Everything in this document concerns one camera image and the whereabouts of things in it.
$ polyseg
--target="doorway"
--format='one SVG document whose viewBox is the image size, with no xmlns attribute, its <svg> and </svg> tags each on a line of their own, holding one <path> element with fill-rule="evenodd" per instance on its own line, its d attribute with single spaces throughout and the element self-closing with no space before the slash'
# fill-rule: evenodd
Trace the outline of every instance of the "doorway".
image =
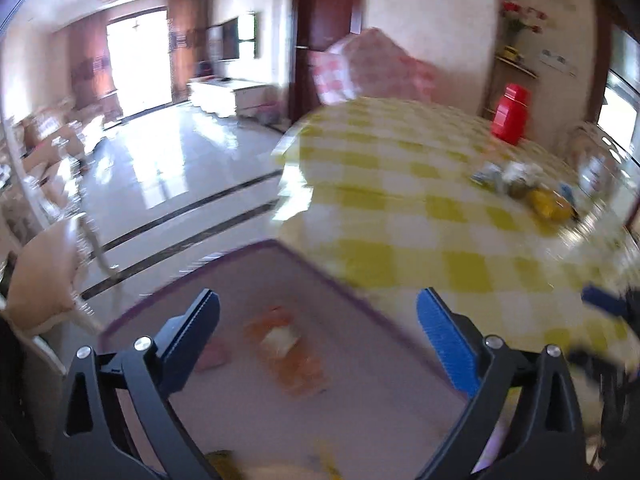
<svg viewBox="0 0 640 480">
<path fill-rule="evenodd" d="M 125 117 L 172 100 L 166 9 L 107 25 L 113 82 Z"/>
<path fill-rule="evenodd" d="M 293 0 L 289 119 L 297 121 L 320 102 L 309 65 L 309 52 L 322 52 L 362 27 L 362 0 Z"/>
</svg>

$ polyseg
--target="television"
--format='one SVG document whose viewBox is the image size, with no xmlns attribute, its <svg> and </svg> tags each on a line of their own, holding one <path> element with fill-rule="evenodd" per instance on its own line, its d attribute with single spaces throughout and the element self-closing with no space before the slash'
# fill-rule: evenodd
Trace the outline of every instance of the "television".
<svg viewBox="0 0 640 480">
<path fill-rule="evenodd" d="M 209 57 L 212 61 L 257 57 L 256 14 L 242 14 L 209 29 Z"/>
</svg>

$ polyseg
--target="flower vase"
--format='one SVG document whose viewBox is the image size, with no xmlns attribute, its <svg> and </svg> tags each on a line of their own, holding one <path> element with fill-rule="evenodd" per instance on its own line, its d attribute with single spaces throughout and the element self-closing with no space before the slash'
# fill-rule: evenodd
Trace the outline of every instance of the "flower vase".
<svg viewBox="0 0 640 480">
<path fill-rule="evenodd" d="M 518 61 L 518 49 L 516 48 L 516 42 L 520 31 L 525 27 L 525 24 L 520 20 L 509 20 L 507 22 L 507 27 L 504 31 L 504 48 L 502 50 L 502 56 L 506 59 L 513 62 Z"/>
</svg>

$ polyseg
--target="tiled floor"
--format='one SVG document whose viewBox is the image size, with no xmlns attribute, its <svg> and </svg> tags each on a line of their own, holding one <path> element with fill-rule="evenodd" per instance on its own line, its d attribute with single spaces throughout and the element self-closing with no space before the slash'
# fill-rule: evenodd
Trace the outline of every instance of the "tiled floor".
<svg viewBox="0 0 640 480">
<path fill-rule="evenodd" d="M 271 150 L 281 135 L 253 121 L 217 120 L 178 105 L 109 130 L 84 177 L 84 208 L 126 279 L 114 285 L 95 261 L 82 284 L 107 324 L 181 269 L 208 254 L 270 236 L 278 168 Z M 95 337 L 70 324 L 47 335 L 65 364 Z M 39 437 L 50 449 L 60 381 L 28 359 Z"/>
</svg>

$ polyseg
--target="sofa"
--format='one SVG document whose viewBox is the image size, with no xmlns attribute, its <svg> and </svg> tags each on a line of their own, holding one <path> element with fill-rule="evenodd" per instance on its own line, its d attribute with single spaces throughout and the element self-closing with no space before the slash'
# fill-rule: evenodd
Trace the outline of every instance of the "sofa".
<svg viewBox="0 0 640 480">
<path fill-rule="evenodd" d="M 29 115 L 16 123 L 15 137 L 21 147 L 22 166 L 25 173 L 40 186 L 45 197 L 58 208 L 64 209 L 68 203 L 65 192 L 71 178 L 70 155 L 80 163 L 86 161 L 88 143 L 85 130 L 89 125 L 93 136 L 101 135 L 99 108 L 89 110 L 84 115 L 68 109 L 67 101 L 55 107 L 47 107 Z M 96 140 L 92 140 L 93 149 Z"/>
</svg>

